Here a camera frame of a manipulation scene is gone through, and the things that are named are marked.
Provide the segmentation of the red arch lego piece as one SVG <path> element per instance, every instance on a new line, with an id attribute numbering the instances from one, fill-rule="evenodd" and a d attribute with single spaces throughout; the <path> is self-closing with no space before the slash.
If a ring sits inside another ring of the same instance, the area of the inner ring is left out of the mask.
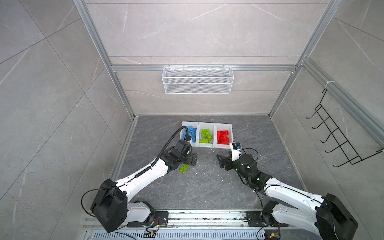
<path id="1" fill-rule="evenodd" d="M 229 132 L 228 131 L 217 131 L 217 142 L 219 145 L 229 145 Z"/>

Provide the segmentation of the metal front rail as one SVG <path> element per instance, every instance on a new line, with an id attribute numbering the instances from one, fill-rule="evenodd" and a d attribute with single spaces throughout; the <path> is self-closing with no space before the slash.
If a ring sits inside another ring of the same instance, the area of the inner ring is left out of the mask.
<path id="1" fill-rule="evenodd" d="M 203 209 L 168 211 L 167 224 L 152 228 L 128 228 L 124 223 L 111 233 L 95 218 L 86 218 L 80 240 L 318 240 L 319 236 L 288 227 L 249 227 L 243 221 L 246 211 L 259 209 Z"/>

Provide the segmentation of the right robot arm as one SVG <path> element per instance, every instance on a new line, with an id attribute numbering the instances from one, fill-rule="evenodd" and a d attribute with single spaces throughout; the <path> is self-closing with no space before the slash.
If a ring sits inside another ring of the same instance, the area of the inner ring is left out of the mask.
<path id="1" fill-rule="evenodd" d="M 244 185 L 256 193 L 263 192 L 273 201 L 263 208 L 266 226 L 288 224 L 320 236 L 323 240 L 352 240 L 358 223 L 342 201 L 332 194 L 311 194 L 263 173 L 252 155 L 217 155 L 220 168 L 234 170 Z"/>

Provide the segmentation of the white three-compartment bin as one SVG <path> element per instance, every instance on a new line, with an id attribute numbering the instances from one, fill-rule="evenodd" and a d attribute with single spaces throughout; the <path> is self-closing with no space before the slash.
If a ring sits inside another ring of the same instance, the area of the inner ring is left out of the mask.
<path id="1" fill-rule="evenodd" d="M 230 149 L 234 142 L 231 124 L 182 122 L 188 128 L 192 147 Z"/>

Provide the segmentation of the blue lego brick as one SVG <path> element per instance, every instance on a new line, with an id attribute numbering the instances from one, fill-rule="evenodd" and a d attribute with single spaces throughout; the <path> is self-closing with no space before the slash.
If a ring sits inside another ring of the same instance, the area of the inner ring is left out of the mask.
<path id="1" fill-rule="evenodd" d="M 189 136 L 191 137 L 192 143 L 196 142 L 197 129 L 193 126 L 188 126 Z"/>

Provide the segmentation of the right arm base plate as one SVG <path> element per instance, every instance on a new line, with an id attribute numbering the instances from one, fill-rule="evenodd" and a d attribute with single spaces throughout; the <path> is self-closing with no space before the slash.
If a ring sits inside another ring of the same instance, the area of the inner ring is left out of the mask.
<path id="1" fill-rule="evenodd" d="M 281 224 L 270 213 L 262 211 L 246 211 L 243 221 L 249 227 L 288 227 L 288 224 Z"/>

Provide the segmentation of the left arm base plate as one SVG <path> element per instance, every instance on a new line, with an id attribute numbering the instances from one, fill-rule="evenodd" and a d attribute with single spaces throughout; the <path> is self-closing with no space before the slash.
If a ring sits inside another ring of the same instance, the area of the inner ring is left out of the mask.
<path id="1" fill-rule="evenodd" d="M 140 227 L 149 227 L 155 226 L 155 224 L 160 223 L 164 224 L 168 222 L 169 212 L 168 211 L 158 211 L 151 213 L 143 222 L 128 222 L 128 228 L 140 228 Z"/>

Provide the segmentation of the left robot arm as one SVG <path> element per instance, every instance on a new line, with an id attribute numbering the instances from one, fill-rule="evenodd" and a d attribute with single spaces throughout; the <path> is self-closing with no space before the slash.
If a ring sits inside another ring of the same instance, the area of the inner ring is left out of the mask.
<path id="1" fill-rule="evenodd" d="M 132 203 L 131 199 L 153 181 L 178 169 L 180 165 L 195 166 L 196 162 L 197 155 L 192 153 L 192 145 L 179 140 L 175 146 L 162 151 L 135 173 L 117 181 L 105 180 L 96 190 L 90 207 L 92 215 L 108 233 L 116 231 L 123 223 L 151 224 L 155 209 L 145 201 Z"/>

